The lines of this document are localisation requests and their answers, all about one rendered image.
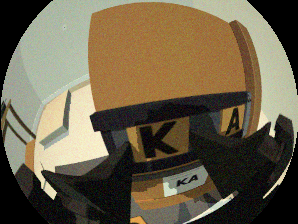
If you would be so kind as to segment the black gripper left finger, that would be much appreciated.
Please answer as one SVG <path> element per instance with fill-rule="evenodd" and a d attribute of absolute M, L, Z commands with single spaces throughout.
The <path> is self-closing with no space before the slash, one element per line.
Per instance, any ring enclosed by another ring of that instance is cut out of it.
<path fill-rule="evenodd" d="M 84 176 L 41 171 L 56 192 L 84 202 L 121 224 L 130 224 L 133 153 L 129 141 Z"/>

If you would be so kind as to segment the white paper ticket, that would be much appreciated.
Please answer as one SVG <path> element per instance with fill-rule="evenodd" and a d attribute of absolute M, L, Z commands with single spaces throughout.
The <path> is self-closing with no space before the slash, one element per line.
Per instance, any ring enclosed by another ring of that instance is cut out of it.
<path fill-rule="evenodd" d="M 204 165 L 201 165 L 200 168 L 178 173 L 178 175 L 162 177 L 164 196 L 172 196 L 172 194 L 197 188 L 197 186 L 204 185 L 206 179 L 208 179 L 208 172 L 206 172 Z"/>

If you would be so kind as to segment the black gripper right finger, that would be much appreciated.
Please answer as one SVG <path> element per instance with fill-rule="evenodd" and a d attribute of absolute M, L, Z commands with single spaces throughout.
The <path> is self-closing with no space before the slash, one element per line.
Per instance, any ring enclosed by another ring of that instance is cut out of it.
<path fill-rule="evenodd" d="M 189 129 L 189 144 L 212 177 L 222 200 L 234 192 L 270 129 L 271 121 L 245 139 Z"/>

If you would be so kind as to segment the beige flat square slab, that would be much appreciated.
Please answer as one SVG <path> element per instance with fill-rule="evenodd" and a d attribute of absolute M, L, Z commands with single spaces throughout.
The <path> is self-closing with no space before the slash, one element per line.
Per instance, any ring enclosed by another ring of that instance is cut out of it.
<path fill-rule="evenodd" d="M 55 97 L 52 103 L 47 104 L 44 111 L 43 123 L 41 123 L 40 139 L 41 145 L 51 143 L 53 139 L 68 131 L 68 109 L 71 101 L 69 89 Z"/>

